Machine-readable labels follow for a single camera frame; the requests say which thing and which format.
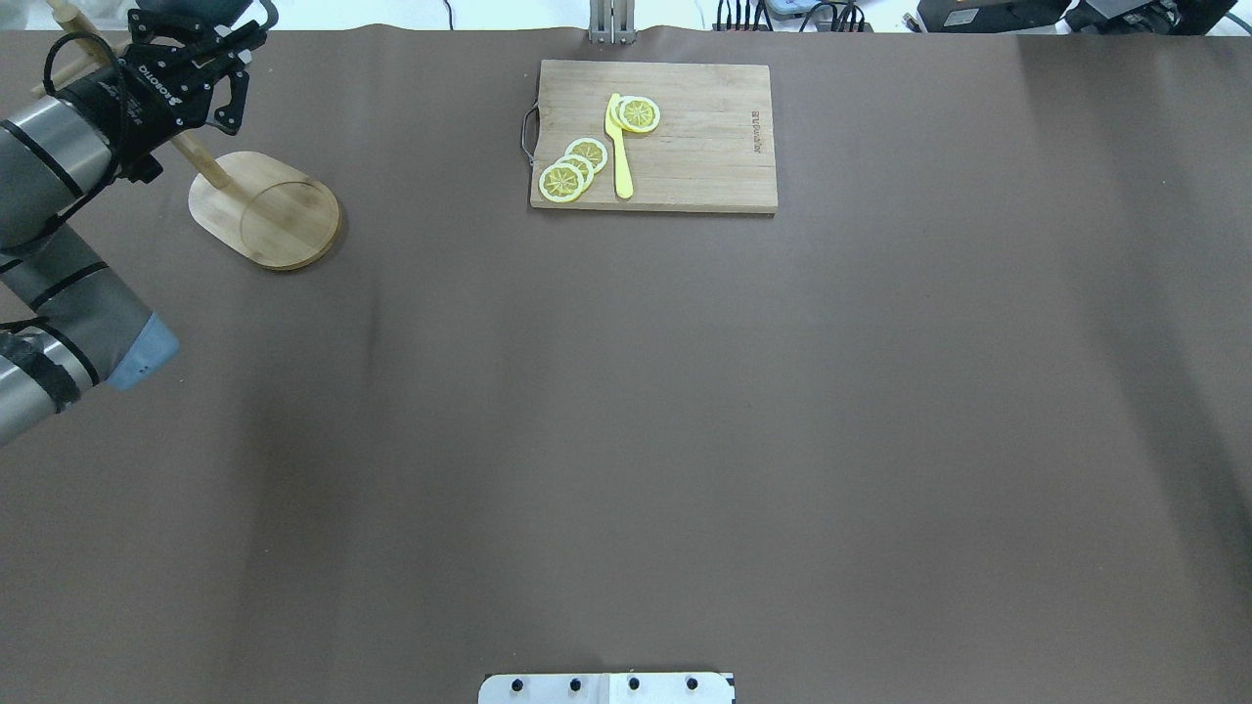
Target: white bracket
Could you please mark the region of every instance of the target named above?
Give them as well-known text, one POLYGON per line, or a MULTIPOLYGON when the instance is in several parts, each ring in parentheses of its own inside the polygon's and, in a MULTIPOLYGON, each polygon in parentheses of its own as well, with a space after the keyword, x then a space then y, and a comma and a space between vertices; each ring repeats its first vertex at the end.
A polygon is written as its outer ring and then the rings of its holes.
POLYGON ((592 44, 635 44, 635 0, 591 0, 592 44))
POLYGON ((492 675, 478 704, 735 704, 730 673, 492 675))

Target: white metal plate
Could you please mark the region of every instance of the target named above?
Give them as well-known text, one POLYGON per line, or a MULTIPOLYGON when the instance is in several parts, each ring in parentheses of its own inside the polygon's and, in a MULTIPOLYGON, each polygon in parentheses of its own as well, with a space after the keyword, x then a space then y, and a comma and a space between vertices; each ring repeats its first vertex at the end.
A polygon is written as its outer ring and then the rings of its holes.
POLYGON ((492 675, 478 689, 478 704, 735 704, 735 675, 730 673, 492 675))

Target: knife handle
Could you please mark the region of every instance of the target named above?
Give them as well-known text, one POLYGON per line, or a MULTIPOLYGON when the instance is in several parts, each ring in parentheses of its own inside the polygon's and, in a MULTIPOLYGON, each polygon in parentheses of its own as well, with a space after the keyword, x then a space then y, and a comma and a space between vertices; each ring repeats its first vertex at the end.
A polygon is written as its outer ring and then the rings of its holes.
POLYGON ((635 195, 635 180, 630 178, 630 164, 626 163, 626 140, 622 138, 613 140, 613 185, 617 197, 630 200, 635 195))

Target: wooden stand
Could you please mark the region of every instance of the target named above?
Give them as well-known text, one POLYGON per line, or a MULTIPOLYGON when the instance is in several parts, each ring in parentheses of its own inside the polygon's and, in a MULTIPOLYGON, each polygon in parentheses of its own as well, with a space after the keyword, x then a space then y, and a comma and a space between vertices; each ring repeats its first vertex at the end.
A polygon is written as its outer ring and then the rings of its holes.
MULTIPOLYGON (((99 34, 73 4, 48 4, 66 33, 99 34)), ((108 64, 95 44, 79 45, 88 55, 58 71, 54 84, 69 83, 95 64, 108 64)), ((41 94, 43 89, 31 91, 41 94)), ((214 159, 189 132, 170 142, 200 172, 187 197, 192 218, 235 252, 267 269, 290 271, 312 264, 334 244, 343 218, 339 202, 323 183, 257 152, 214 159)))

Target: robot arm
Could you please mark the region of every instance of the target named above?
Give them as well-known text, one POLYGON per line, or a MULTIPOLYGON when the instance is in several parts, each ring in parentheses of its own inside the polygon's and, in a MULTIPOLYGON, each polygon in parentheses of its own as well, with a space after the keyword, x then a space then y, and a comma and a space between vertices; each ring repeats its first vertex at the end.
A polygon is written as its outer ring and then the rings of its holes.
POLYGON ((0 120, 0 281, 36 316, 0 326, 0 445, 101 381, 134 386, 178 351, 65 219, 119 175, 156 178, 151 150, 175 134, 239 130, 250 51, 277 20, 264 0, 265 25, 228 29, 250 1, 141 0, 113 65, 0 120), (230 100, 213 108, 222 79, 230 100))

